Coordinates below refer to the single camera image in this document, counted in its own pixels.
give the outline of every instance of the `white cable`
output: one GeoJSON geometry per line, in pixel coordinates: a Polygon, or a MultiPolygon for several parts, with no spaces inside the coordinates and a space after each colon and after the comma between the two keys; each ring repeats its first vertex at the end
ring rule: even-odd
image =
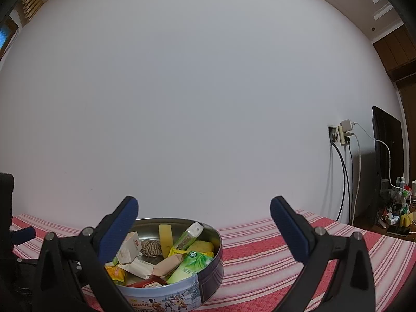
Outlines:
{"type": "Polygon", "coordinates": [[[360,189],[360,178],[361,178],[361,149],[360,149],[360,141],[358,140],[358,137],[354,133],[352,135],[356,138],[357,144],[358,144],[358,182],[357,182],[357,191],[355,193],[354,210],[352,212],[352,221],[351,221],[351,226],[354,226],[355,206],[357,205],[358,190],[360,189]]]}
{"type": "MultiPolygon", "coordinates": [[[[355,124],[357,124],[358,126],[360,126],[361,127],[361,129],[362,130],[364,130],[364,132],[367,134],[367,136],[369,137],[369,138],[371,138],[372,140],[375,140],[376,142],[380,142],[380,143],[383,143],[385,146],[386,146],[386,148],[387,148],[387,151],[388,151],[388,180],[390,181],[390,185],[392,186],[392,187],[395,187],[396,189],[400,189],[400,190],[404,190],[404,191],[406,191],[407,193],[409,192],[408,190],[406,190],[406,189],[404,189],[404,188],[402,188],[402,187],[399,187],[399,186],[395,186],[395,185],[393,185],[393,183],[392,183],[392,178],[390,177],[390,168],[392,167],[392,155],[391,155],[391,153],[390,153],[390,149],[388,148],[388,145],[386,144],[386,143],[384,143],[382,140],[376,140],[374,137],[372,137],[372,136],[370,136],[369,134],[368,134],[368,132],[366,132],[365,131],[365,129],[362,127],[362,125],[360,124],[360,123],[357,123],[357,122],[353,122],[352,123],[352,125],[355,125],[355,124]]],[[[416,223],[413,221],[413,219],[411,219],[410,218],[410,216],[409,216],[409,210],[407,210],[407,212],[406,212],[406,214],[407,214],[407,217],[409,217],[409,219],[413,222],[413,224],[415,224],[416,225],[416,223]]]]}

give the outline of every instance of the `beige wrapper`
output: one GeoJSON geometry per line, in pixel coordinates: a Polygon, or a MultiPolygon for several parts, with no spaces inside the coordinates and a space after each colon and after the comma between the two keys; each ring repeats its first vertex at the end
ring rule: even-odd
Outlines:
{"type": "Polygon", "coordinates": [[[163,259],[154,266],[152,274],[158,277],[166,276],[170,271],[176,269],[179,264],[182,263],[183,258],[184,254],[177,253],[176,255],[163,259]]]}
{"type": "Polygon", "coordinates": [[[153,264],[137,258],[129,264],[118,264],[117,266],[143,279],[148,279],[153,271],[153,264]]]}

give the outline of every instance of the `snack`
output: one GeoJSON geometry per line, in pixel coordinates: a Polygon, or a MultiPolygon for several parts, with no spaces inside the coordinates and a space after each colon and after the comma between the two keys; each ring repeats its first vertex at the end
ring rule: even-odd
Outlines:
{"type": "Polygon", "coordinates": [[[163,258],[167,258],[169,256],[169,251],[173,245],[172,228],[169,224],[159,225],[159,238],[163,258]]]}
{"type": "Polygon", "coordinates": [[[208,257],[207,255],[204,255],[200,252],[191,251],[186,255],[182,263],[168,279],[167,283],[173,284],[180,280],[191,277],[206,268],[212,261],[213,258],[208,257]]]}
{"type": "Polygon", "coordinates": [[[120,263],[131,263],[141,250],[141,244],[137,232],[129,232],[124,238],[119,251],[116,254],[120,263]]]}
{"type": "Polygon", "coordinates": [[[163,259],[160,263],[153,267],[152,275],[163,277],[166,276],[170,271],[176,269],[184,258],[183,254],[177,253],[176,255],[163,259]]]}
{"type": "Polygon", "coordinates": [[[131,263],[118,264],[117,266],[143,279],[148,279],[153,271],[153,264],[138,258],[133,260],[131,263]]]}
{"type": "MultiPolygon", "coordinates": [[[[171,251],[169,252],[169,256],[173,256],[173,255],[176,255],[178,253],[184,254],[184,253],[189,253],[189,252],[190,251],[176,250],[174,248],[171,248],[171,251]]],[[[214,252],[201,252],[201,253],[204,254],[204,255],[206,255],[206,256],[208,256],[208,257],[211,257],[211,258],[214,258],[214,256],[215,256],[215,253],[214,252]]]]}
{"type": "Polygon", "coordinates": [[[156,288],[163,285],[166,285],[166,282],[163,279],[152,276],[151,278],[127,286],[131,288],[156,288]]]}
{"type": "Polygon", "coordinates": [[[146,257],[157,257],[162,253],[162,248],[157,240],[145,239],[141,242],[143,253],[146,257]]]}
{"type": "Polygon", "coordinates": [[[186,251],[196,251],[196,252],[214,252],[214,244],[206,241],[194,241],[190,247],[186,249],[186,251]]]}
{"type": "Polygon", "coordinates": [[[203,229],[204,227],[201,224],[195,222],[182,233],[178,240],[173,244],[173,248],[177,250],[186,250],[194,241],[196,241],[203,229]]]}
{"type": "Polygon", "coordinates": [[[104,268],[116,284],[124,285],[124,278],[126,277],[125,270],[119,268],[118,266],[104,266],[104,268]]]}

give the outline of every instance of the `window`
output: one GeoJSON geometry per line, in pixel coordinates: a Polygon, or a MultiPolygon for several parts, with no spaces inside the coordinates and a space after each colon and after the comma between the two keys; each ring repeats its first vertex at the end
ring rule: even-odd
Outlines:
{"type": "Polygon", "coordinates": [[[7,46],[9,45],[12,37],[18,30],[17,24],[9,17],[5,24],[0,28],[0,59],[6,52],[7,46]]]}

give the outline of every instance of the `red striped tablecloth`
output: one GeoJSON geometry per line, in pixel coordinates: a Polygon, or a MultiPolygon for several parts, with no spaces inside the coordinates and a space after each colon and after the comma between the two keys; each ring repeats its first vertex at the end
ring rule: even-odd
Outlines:
{"type": "MultiPolygon", "coordinates": [[[[350,236],[361,231],[370,250],[376,285],[376,311],[382,312],[403,286],[416,261],[416,243],[396,239],[334,222],[329,218],[299,210],[313,227],[323,226],[330,234],[350,236]]],[[[43,238],[54,231],[70,236],[80,231],[53,224],[27,214],[13,218],[15,229],[33,226],[36,239],[15,247],[22,258],[37,258],[43,238]]],[[[204,312],[269,312],[289,290],[302,269],[295,262],[279,230],[271,219],[219,229],[223,239],[224,280],[217,293],[199,310],[204,312]]],[[[317,307],[334,270],[331,261],[306,311],[317,307]]],[[[101,310],[91,290],[84,288],[90,304],[101,310]]]]}

